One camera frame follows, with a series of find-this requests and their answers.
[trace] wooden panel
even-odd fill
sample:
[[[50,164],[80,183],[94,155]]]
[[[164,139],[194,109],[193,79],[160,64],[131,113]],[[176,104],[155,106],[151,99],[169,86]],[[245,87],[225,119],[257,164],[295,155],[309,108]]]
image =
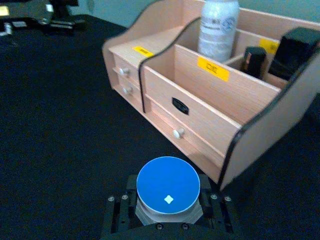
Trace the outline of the wooden panel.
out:
[[[234,44],[233,44],[231,55],[233,57],[238,55],[244,55],[247,47],[258,47],[261,39],[267,39],[267,40],[279,43],[278,40],[237,29],[234,36]],[[267,53],[266,55],[267,62],[271,63],[274,57],[275,57],[274,54]]]
[[[231,59],[229,59],[228,61],[224,62],[223,64],[233,68],[233,69],[237,69],[237,70],[240,70],[241,67],[242,67],[242,64],[244,62],[244,55],[238,55],[238,56],[235,56]]]
[[[175,77],[175,49],[171,47],[163,54],[148,60],[148,66],[168,79]]]
[[[145,36],[133,41],[109,48],[109,50],[138,69],[139,64],[147,57],[133,50],[134,47],[143,47],[153,54],[157,54],[167,47],[180,33],[182,26]]]
[[[123,91],[123,86],[120,84],[113,86],[113,89],[117,91],[118,94],[121,95],[135,110],[137,110],[140,114],[143,114],[142,103],[138,101],[133,95],[126,95]]]
[[[148,96],[213,145],[221,155],[226,154],[231,138],[240,128],[238,123],[149,67],[144,68],[144,78]],[[172,98],[189,108],[188,115],[172,104]]]
[[[202,0],[183,0],[183,24],[188,24],[193,19],[201,17],[204,4],[205,1]]]
[[[288,81],[286,81],[280,77],[277,77],[275,75],[272,75],[270,73],[267,73],[265,75],[264,81],[266,81],[267,83],[272,84],[280,89],[284,89],[288,83]]]
[[[313,59],[296,82],[282,92],[282,98],[270,110],[238,136],[221,189],[242,173],[304,115],[320,87],[320,54]]]
[[[119,82],[117,74],[113,72],[115,61],[109,48],[181,26],[182,4],[183,2],[181,0],[154,2],[142,12],[133,26],[124,34],[108,39],[104,43],[102,53],[111,87],[116,86]]]
[[[116,67],[115,72],[117,74],[119,74],[119,69],[117,68],[129,69],[130,72],[128,74],[128,77],[134,82],[136,86],[140,86],[138,69],[136,69],[134,66],[132,66],[131,64],[129,64],[128,62],[124,61],[123,59],[121,59],[116,55],[114,56],[114,62]]]
[[[237,25],[238,29],[277,40],[297,27],[320,30],[320,23],[241,8]]]
[[[126,94],[124,91],[123,91],[123,93],[125,95],[133,96],[140,104],[142,104],[140,89],[137,88],[136,85],[134,85],[133,83],[129,82],[127,78],[125,78],[123,76],[118,76],[118,77],[119,77],[119,83],[122,87],[122,90],[127,89],[127,88],[132,88],[131,93]]]
[[[182,45],[187,49],[198,51],[198,41],[200,32],[201,19],[198,18],[192,22],[179,37],[176,44]]]
[[[152,100],[150,97],[151,111],[157,114],[165,123],[167,123],[172,129],[178,130],[184,129],[184,135],[181,139],[187,140],[191,145],[199,150],[206,158],[211,160],[218,168],[221,169],[224,163],[224,156],[219,155],[212,147],[206,144],[195,132],[193,132],[188,126],[175,119],[172,114],[166,111],[159,103]]]
[[[229,71],[225,82],[197,65],[200,54],[175,46],[175,83],[244,124],[274,99],[280,89],[213,61]]]
[[[148,99],[145,101],[146,106],[150,105]],[[147,112],[144,117],[170,142],[172,142],[184,155],[194,162],[206,175],[208,175],[215,183],[218,182],[220,168],[218,168],[211,160],[206,158],[197,148],[185,139],[176,139],[173,135],[173,128],[166,124],[154,112]]]
[[[183,23],[187,24],[200,17],[204,4],[204,0],[184,0]],[[280,40],[285,33],[296,27],[320,30],[320,23],[240,7],[238,29]]]

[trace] black equipment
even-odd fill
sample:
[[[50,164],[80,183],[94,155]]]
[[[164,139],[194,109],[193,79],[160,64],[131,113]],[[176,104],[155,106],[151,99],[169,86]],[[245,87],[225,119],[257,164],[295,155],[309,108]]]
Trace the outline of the black equipment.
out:
[[[261,77],[261,67],[267,56],[263,47],[249,46],[245,49],[242,71],[257,79]]]
[[[319,47],[320,31],[297,27],[286,33],[280,42],[269,73],[289,80]]]
[[[101,240],[109,239],[244,239],[237,212],[230,197],[212,192],[208,177],[200,174],[199,202],[203,216],[195,223],[162,222],[143,226],[136,216],[137,175],[130,175],[121,197],[106,202]]]
[[[78,0],[1,2],[0,28],[2,25],[3,31],[1,35],[12,35],[13,30],[22,28],[38,28],[45,34],[66,35],[72,35],[75,29],[83,30],[86,27],[84,20],[61,21],[54,19],[55,14],[60,12],[61,5],[77,6]]]

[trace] blue circular disc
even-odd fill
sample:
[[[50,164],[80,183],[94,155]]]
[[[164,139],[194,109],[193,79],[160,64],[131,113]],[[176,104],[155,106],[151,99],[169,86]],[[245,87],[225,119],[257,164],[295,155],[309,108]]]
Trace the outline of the blue circular disc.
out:
[[[136,189],[142,203],[160,214],[178,214],[199,197],[200,180],[186,161],[171,156],[148,162],[138,174]]]

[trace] drawer knob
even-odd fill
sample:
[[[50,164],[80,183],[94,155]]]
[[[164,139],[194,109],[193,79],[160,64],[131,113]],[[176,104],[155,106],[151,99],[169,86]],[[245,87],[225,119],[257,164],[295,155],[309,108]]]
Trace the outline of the drawer knob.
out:
[[[185,130],[180,128],[178,130],[173,130],[173,135],[176,139],[182,139],[183,135],[185,134]]]
[[[132,87],[124,87],[122,90],[125,95],[130,95],[132,94],[132,91],[133,91]]]
[[[121,76],[127,77],[130,73],[130,70],[128,68],[119,68],[119,74]]]

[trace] black tablecloth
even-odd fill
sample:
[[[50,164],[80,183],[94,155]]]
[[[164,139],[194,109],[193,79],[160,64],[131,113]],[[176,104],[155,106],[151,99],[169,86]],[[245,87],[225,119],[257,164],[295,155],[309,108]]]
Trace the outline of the black tablecloth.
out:
[[[124,192],[130,174],[160,156],[190,163],[110,88],[101,48],[125,28],[73,18],[87,31],[20,30],[15,46],[0,41],[0,239],[98,239],[106,199]],[[226,189],[249,238],[319,234],[315,119],[304,117]]]

